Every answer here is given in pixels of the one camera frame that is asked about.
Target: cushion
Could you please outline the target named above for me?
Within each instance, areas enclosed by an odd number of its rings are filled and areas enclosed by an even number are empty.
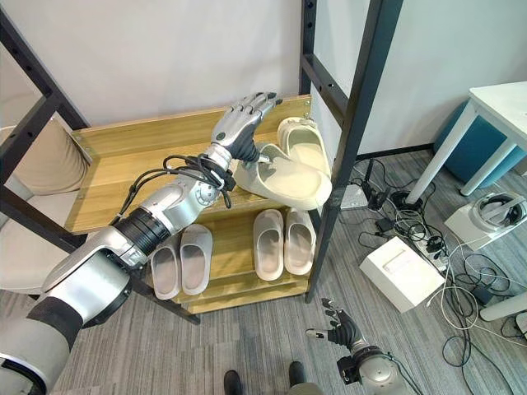
[[[3,128],[3,141],[15,127]],[[71,136],[51,119],[16,167],[15,176],[35,195],[79,189],[87,163]]]
[[[63,225],[77,192],[34,196],[28,203]],[[68,253],[9,220],[0,229],[0,289],[24,294],[39,294],[51,270]]]
[[[31,193],[31,191],[26,188],[26,186],[22,184],[14,174],[9,176],[5,186],[26,201],[33,196],[33,193]],[[0,212],[0,228],[2,228],[3,224],[5,224],[8,219],[9,218],[4,213]]]

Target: robotic arm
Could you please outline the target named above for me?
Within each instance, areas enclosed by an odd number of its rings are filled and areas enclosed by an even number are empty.
[[[341,307],[329,299],[322,299],[322,305],[327,309],[326,314],[332,318],[330,323],[333,329],[308,329],[305,334],[345,346],[350,351],[351,355],[337,362],[338,372],[346,385],[359,382],[368,393],[374,395],[409,395],[411,392],[404,385],[404,381],[407,381],[415,393],[422,394],[401,362],[390,353],[381,351],[378,346],[368,343],[359,327]]]
[[[232,190],[231,160],[268,161],[254,145],[254,130],[280,103],[275,93],[260,92],[230,107],[212,131],[210,147],[190,159],[194,166],[164,167],[179,175],[128,217],[119,214],[49,274],[35,307],[0,333],[0,395],[51,391],[81,328],[105,322],[128,298],[129,273]]]

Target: person's foot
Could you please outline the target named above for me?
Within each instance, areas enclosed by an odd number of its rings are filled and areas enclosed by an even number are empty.
[[[289,387],[305,383],[304,365],[295,360],[289,365]]]
[[[229,370],[223,377],[223,389],[225,395],[241,395],[241,380],[238,372]]]

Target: slipper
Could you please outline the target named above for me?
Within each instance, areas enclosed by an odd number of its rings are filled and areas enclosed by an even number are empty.
[[[283,219],[278,210],[260,212],[254,219],[254,268],[265,281],[276,280],[283,271]]]
[[[257,142],[270,163],[238,163],[234,179],[240,188],[298,210],[322,206],[331,193],[331,181],[321,171],[292,160],[279,147]]]
[[[278,141],[291,159],[331,176],[324,141],[314,121],[300,117],[284,119],[278,125]]]
[[[152,253],[150,265],[157,299],[172,299],[181,290],[181,266],[176,253],[178,238],[178,235],[170,237]]]
[[[180,245],[181,280],[185,294],[201,294],[207,288],[211,256],[211,231],[198,224],[185,228]]]
[[[311,270],[315,256],[316,233],[307,211],[287,212],[284,263],[291,274],[303,276]]]

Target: gray carpet floor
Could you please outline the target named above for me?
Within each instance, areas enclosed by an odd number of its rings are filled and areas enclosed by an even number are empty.
[[[418,177],[430,158],[429,152],[421,151],[381,160],[387,164],[387,178],[404,184]],[[366,163],[357,166],[362,171],[365,167]],[[382,183],[380,169],[372,179]],[[443,231],[443,221],[456,208],[484,193],[501,188],[527,193],[525,178],[512,172],[499,185],[478,190],[471,198],[458,194],[461,183],[444,170],[435,182],[437,190],[427,204],[427,220]],[[290,362],[300,360],[309,380],[325,393],[362,394],[358,384],[344,386],[338,376],[336,361],[347,354],[346,350],[304,334],[307,328],[329,326],[321,297],[345,306],[368,340],[403,360],[424,393],[469,393],[461,369],[448,366],[442,359],[444,341],[459,331],[444,320],[438,300],[429,308],[421,304],[400,314],[358,269],[371,250],[359,245],[357,236],[362,230],[373,231],[375,225],[370,220],[361,225],[349,223],[374,216],[368,210],[341,213],[311,304],[305,304],[303,296],[251,304],[203,314],[202,324],[194,326],[141,296],[131,296],[106,324],[80,333],[53,393],[223,394],[224,373],[236,369],[245,393],[279,394],[287,392]],[[527,225],[523,224],[480,252],[494,258],[511,278],[527,283],[526,240]],[[379,240],[365,237],[363,242],[375,244]],[[453,247],[454,239],[449,238],[449,243]],[[460,259],[456,253],[452,262],[459,267]],[[511,291],[520,293],[521,287],[514,285]],[[0,319],[5,324],[30,305],[25,295],[0,292]],[[480,324],[499,332],[501,320]],[[514,393],[527,393],[527,349],[481,329],[470,332],[473,342],[503,371]],[[456,351],[454,346],[447,352]],[[499,373],[480,355],[473,355],[465,373],[474,393],[509,393]]]

